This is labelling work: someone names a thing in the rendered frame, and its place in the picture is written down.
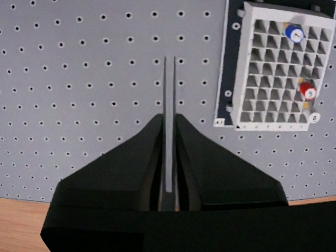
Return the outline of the grey rectangular base plate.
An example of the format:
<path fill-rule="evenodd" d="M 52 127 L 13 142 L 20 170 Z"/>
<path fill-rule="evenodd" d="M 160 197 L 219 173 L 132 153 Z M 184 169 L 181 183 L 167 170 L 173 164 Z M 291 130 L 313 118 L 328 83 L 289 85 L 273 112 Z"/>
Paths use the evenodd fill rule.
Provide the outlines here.
<path fill-rule="evenodd" d="M 308 131 L 214 127 L 227 0 L 0 0 L 0 198 L 51 203 L 58 182 L 176 113 L 281 182 L 336 196 L 336 29 Z"/>

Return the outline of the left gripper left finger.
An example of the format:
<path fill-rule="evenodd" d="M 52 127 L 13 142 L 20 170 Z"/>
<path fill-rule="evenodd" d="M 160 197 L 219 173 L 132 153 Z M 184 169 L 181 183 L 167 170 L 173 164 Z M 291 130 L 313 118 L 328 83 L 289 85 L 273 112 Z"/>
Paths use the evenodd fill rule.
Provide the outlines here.
<path fill-rule="evenodd" d="M 136 135 L 59 181 L 49 208 L 67 203 L 160 211 L 162 148 L 163 114 L 156 114 Z"/>

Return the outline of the dark grey rectangular plate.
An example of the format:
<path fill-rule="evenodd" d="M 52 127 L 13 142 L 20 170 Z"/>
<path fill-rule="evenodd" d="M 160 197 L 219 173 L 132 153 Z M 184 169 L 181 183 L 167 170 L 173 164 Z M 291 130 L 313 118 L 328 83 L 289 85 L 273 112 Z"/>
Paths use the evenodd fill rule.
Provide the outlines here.
<path fill-rule="evenodd" d="M 235 127 L 231 113 L 234 109 L 243 21 L 247 11 L 245 1 L 307 9 L 336 18 L 336 0 L 227 0 L 214 127 Z"/>

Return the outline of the white tube rack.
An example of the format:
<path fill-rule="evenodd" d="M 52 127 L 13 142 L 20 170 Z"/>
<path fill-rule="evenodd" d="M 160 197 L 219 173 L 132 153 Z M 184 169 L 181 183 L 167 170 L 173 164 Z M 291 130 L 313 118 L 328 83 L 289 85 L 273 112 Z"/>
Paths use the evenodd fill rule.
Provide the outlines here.
<path fill-rule="evenodd" d="M 245 10 L 231 113 L 236 130 L 308 131 L 304 102 L 316 107 L 336 19 L 323 12 L 252 1 L 245 1 Z M 283 33 L 284 22 L 304 31 L 300 43 Z M 299 78 L 316 88 L 315 98 L 303 95 Z"/>

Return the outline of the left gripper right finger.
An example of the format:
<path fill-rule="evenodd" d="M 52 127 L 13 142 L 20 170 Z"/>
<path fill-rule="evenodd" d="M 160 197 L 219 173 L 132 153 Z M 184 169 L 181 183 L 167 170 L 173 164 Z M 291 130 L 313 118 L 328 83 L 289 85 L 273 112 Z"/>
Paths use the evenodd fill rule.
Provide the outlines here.
<path fill-rule="evenodd" d="M 175 122 L 178 211 L 189 211 L 189 192 L 190 211 L 289 206 L 280 181 L 203 135 L 183 114 Z"/>

